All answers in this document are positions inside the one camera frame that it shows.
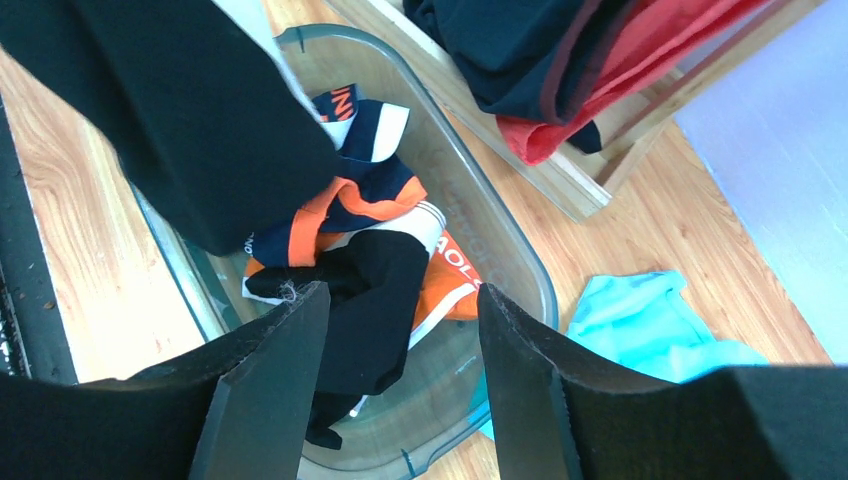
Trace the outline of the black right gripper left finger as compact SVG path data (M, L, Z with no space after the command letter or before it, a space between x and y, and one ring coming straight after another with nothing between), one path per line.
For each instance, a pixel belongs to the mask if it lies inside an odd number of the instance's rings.
M5 479L294 479L327 286L125 380L1 379Z

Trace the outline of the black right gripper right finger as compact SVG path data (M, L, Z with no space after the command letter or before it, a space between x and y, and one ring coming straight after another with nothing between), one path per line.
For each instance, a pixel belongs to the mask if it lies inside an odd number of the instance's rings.
M843 367L724 367L673 384L591 352L493 285L478 311L505 479L847 475Z

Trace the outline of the navy orange boxer underwear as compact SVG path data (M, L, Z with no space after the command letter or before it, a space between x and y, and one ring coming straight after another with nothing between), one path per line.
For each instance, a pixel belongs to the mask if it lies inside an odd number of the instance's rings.
M247 276L269 267L312 267L342 235L398 218L426 199L397 155L409 108L368 99L356 84L312 102L341 157L341 173L292 219L248 237Z

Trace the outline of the black cream-band underwear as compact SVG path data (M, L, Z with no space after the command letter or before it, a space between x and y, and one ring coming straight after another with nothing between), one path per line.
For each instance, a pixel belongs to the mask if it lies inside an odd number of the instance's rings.
M340 173L259 1L5 1L1 45L209 253L290 220Z

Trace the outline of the orange white underwear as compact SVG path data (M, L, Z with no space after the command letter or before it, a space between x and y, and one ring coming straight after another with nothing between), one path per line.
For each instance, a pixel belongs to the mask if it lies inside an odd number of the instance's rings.
M430 255L412 324L410 348L445 319L478 318L480 274L446 230L446 216L436 205L421 201L411 211L371 228L406 232L417 238Z

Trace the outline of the black underwear in basket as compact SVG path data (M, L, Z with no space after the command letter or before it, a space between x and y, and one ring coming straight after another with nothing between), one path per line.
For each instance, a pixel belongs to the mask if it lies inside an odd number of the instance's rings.
M312 400L307 442L342 446L333 431L364 396L379 395L402 376L430 256L409 233L365 230L320 254L313 267L267 267L245 282L258 297L283 300L313 281L327 284L330 312Z

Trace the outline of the teal cloth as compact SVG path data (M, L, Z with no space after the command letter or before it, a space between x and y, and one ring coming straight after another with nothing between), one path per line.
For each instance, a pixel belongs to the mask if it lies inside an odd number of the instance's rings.
M721 340L683 299L677 271L597 275L586 284L564 334L519 317L515 332L579 385L636 393L682 384L724 367L765 366L747 344Z

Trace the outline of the wooden clothes rack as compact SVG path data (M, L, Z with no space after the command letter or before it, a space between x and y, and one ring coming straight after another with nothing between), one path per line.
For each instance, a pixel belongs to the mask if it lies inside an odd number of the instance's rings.
M482 112L449 55L405 17L398 1L332 1L354 27L385 40L434 98L557 208L580 222L606 207L654 141L691 100L819 7L817 1L772 1L742 22L687 72L673 69L600 113L603 148L583 154L563 144L536 165L507 147L494 116Z

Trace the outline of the clear plastic basket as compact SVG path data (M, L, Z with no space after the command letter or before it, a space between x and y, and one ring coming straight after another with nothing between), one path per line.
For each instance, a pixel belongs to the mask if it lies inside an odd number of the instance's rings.
M335 24L292 27L276 42L310 95L355 84L369 99L410 109L398 153L446 216L448 238L438 252L556 327L557 300L544 266L405 59L378 37ZM209 255L177 234L145 199L139 206L205 340L267 311L241 295L245 253ZM411 479L489 417L477 324L443 320L411 349L397 383L337 425L340 449L304 445L299 477Z

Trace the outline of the dark navy tank top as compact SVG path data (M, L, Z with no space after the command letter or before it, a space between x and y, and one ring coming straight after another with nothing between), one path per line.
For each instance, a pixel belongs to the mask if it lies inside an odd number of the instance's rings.
M489 114L566 126L599 80L636 1L405 1Z

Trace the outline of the red garment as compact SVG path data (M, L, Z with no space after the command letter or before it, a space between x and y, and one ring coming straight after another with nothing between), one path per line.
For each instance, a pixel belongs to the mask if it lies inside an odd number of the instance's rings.
M512 153L527 165L548 159L564 143L584 154L602 149L594 117L618 100L653 84L677 63L764 3L762 1L639 1L613 42L576 118L564 126L497 118Z

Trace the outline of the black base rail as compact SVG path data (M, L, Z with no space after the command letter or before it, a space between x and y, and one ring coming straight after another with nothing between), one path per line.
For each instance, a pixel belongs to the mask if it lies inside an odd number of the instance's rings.
M1 110L1 371L63 385L78 383L5 109Z

